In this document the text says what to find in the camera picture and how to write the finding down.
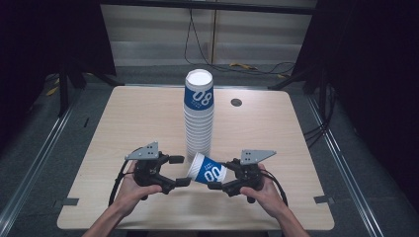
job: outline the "metal bracket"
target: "metal bracket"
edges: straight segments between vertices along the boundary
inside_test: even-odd
[[[154,141],[146,146],[134,150],[126,156],[126,160],[157,160],[158,157],[158,142]]]
[[[257,164],[275,154],[277,154],[277,152],[274,150],[242,150],[240,164]]]
[[[335,203],[335,199],[333,197],[330,197],[330,196],[314,197],[314,201],[317,204],[328,203],[329,205],[331,205],[331,204],[334,204]]]
[[[65,205],[77,205],[79,198],[64,198],[63,200],[56,200],[53,204],[54,208],[62,208]]]

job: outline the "metal gripper jaw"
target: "metal gripper jaw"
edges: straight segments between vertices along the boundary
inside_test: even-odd
[[[176,187],[187,187],[191,183],[191,178],[180,178],[173,181],[160,175],[161,166],[169,164],[182,164],[185,160],[183,156],[169,156],[158,150],[158,142],[154,141],[143,146],[129,155],[126,160],[137,160],[133,172],[133,178],[139,186],[158,185],[162,193],[168,195]]]

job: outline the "blue cup logo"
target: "blue cup logo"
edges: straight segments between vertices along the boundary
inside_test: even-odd
[[[208,182],[221,182],[224,180],[224,169],[225,167],[206,156],[195,181],[202,184],[206,184]]]
[[[185,105],[194,111],[204,111],[213,105],[213,87],[206,91],[193,91],[185,87]]]

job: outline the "round hole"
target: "round hole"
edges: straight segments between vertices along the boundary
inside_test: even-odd
[[[231,100],[231,105],[233,105],[234,107],[240,107],[242,104],[243,103],[239,99],[232,99]]]

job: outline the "person's left hand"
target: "person's left hand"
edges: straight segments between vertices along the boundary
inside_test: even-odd
[[[127,170],[128,173],[133,172],[135,163],[136,161],[131,162],[129,169]],[[160,186],[153,185],[141,187],[133,179],[133,174],[126,174],[113,205],[118,207],[118,210],[123,216],[128,216],[143,197],[160,192]]]

